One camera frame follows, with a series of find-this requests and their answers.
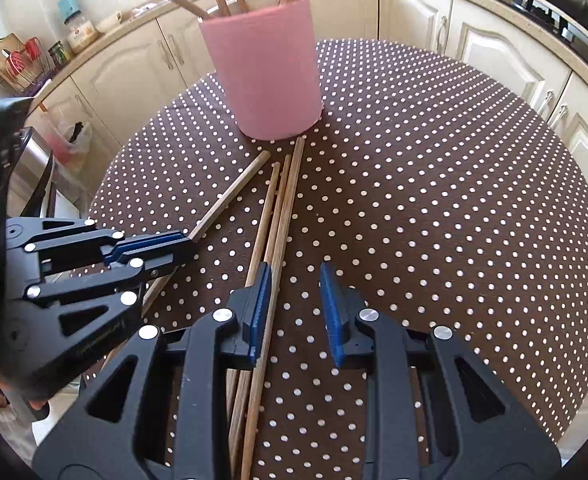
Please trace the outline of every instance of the polka dot tablecloth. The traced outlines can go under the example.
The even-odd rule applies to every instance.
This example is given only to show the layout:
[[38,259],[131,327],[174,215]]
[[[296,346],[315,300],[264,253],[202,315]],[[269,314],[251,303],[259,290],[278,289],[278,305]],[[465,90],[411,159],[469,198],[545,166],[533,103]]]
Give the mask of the polka dot tablecloth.
[[[318,55],[325,108],[306,131],[252,476],[361,475],[365,375],[329,355],[323,261],[404,326],[455,329],[557,441],[588,389],[588,186],[570,153],[463,63],[376,41],[323,41]],[[207,76],[130,140],[90,215],[127,235],[187,233],[259,150],[282,160],[293,144],[244,137]],[[243,286],[270,171],[148,322],[190,325]]]

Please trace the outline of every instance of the cabinet handle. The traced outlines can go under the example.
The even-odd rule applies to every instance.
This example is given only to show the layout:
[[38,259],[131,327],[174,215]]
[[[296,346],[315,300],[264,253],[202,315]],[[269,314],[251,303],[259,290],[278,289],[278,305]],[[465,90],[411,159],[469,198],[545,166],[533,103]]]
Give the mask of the cabinet handle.
[[81,106],[82,110],[90,117],[94,116],[94,113],[90,110],[89,106],[87,106],[85,104],[85,101],[83,101],[83,99],[81,99],[81,96],[79,94],[74,94],[74,98],[76,99],[76,101],[78,102],[78,104]]
[[165,61],[165,64],[167,65],[168,69],[174,70],[174,64],[170,60],[171,54],[168,53],[168,51],[165,48],[165,41],[158,40],[158,47],[161,49],[161,52],[163,53],[163,60]]
[[538,107],[538,110],[536,110],[536,113],[541,115],[545,111],[545,108],[552,102],[552,99],[554,99],[554,91],[548,90],[548,93],[545,94],[545,99],[543,99],[543,102]]
[[174,35],[170,34],[167,39],[170,41],[171,45],[170,45],[170,52],[172,51],[172,48],[174,49],[174,55],[176,56],[176,60],[178,61],[179,65],[183,65],[185,63],[184,59],[183,59],[183,54],[181,54],[181,51],[178,48],[178,45],[176,44],[176,40],[174,39]]
[[440,25],[439,28],[436,30],[436,53],[442,54],[445,50],[445,46],[440,42],[440,34],[445,30],[446,25],[448,24],[448,19],[446,16],[440,17]]
[[558,113],[556,114],[556,117],[552,121],[552,124],[549,125],[549,129],[553,131],[556,128],[556,126],[558,125],[558,123],[561,121],[561,119],[567,115],[568,111],[569,111],[569,108],[567,107],[567,105],[562,105],[559,108]]

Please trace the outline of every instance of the pink cup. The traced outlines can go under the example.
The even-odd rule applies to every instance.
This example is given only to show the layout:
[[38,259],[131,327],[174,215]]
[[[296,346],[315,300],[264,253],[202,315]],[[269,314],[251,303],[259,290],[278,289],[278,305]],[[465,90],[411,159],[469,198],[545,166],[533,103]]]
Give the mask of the pink cup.
[[309,0],[278,1],[247,0],[252,12],[199,20],[239,129],[260,140],[304,132],[323,108]]

